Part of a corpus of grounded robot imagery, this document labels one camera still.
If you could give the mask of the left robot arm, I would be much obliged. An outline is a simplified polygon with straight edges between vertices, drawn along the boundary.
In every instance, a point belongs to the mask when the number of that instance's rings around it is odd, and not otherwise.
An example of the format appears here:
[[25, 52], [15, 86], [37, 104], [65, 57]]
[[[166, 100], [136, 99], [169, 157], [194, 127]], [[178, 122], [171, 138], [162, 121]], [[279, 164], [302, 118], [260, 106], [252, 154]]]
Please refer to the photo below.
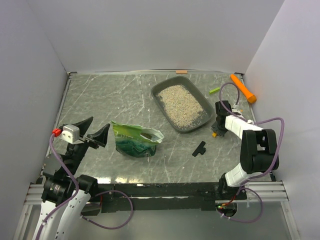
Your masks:
[[34, 240], [65, 240], [75, 217], [88, 201], [99, 195], [98, 181], [88, 175], [75, 177], [77, 169], [89, 148], [104, 148], [108, 141], [110, 124], [88, 134], [93, 117], [63, 124], [55, 128], [49, 138], [51, 153], [42, 174], [45, 177], [41, 195], [39, 219]]

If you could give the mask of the black bag clip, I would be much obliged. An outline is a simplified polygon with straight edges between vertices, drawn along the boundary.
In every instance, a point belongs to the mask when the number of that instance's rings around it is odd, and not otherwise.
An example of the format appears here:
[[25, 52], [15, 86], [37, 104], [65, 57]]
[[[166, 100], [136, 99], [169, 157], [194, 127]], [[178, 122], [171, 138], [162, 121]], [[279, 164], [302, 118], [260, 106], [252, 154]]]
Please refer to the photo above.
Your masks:
[[197, 148], [192, 153], [192, 156], [196, 157], [198, 154], [203, 155], [206, 152], [205, 145], [206, 145], [206, 142], [205, 141], [201, 141], [201, 143], [197, 146]]

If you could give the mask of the grey litter box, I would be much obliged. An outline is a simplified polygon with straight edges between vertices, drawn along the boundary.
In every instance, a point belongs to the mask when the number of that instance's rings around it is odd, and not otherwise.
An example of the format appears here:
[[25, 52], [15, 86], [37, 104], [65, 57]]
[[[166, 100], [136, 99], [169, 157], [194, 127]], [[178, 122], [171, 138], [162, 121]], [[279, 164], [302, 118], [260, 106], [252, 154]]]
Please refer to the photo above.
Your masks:
[[156, 84], [151, 95], [170, 125], [181, 134], [201, 128], [215, 116], [211, 103], [185, 76]]

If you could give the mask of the yellow plastic scoop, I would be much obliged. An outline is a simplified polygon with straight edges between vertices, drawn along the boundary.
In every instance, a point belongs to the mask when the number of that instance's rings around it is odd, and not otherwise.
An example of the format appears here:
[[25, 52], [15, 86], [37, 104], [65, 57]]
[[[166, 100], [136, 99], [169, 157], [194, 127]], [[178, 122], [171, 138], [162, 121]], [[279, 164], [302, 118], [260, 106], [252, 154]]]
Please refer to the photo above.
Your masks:
[[215, 137], [224, 137], [226, 132], [229, 130], [227, 129], [227, 117], [230, 113], [225, 109], [216, 109], [216, 119], [211, 129], [213, 131], [212, 136]]

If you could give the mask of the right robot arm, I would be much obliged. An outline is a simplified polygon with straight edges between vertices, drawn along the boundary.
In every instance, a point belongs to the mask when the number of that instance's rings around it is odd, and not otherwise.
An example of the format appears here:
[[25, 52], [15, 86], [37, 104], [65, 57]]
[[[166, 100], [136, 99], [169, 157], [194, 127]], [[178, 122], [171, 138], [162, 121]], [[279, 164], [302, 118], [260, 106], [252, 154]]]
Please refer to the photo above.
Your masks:
[[254, 178], [278, 169], [276, 133], [254, 125], [250, 120], [243, 120], [241, 113], [236, 113], [227, 100], [215, 103], [216, 119], [211, 129], [214, 137], [223, 137], [233, 133], [241, 140], [239, 163], [224, 173], [219, 180], [218, 193], [223, 199], [230, 199], [236, 188]]

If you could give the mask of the green litter bag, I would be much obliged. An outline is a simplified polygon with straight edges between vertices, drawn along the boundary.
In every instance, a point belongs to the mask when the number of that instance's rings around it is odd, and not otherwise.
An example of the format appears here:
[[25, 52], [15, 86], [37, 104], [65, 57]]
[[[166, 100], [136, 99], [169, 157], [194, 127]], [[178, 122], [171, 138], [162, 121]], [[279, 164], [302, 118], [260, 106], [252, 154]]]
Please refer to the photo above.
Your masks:
[[156, 154], [157, 145], [165, 136], [156, 129], [142, 127], [141, 125], [129, 125], [112, 123], [115, 139], [115, 149], [134, 158], [147, 158]]

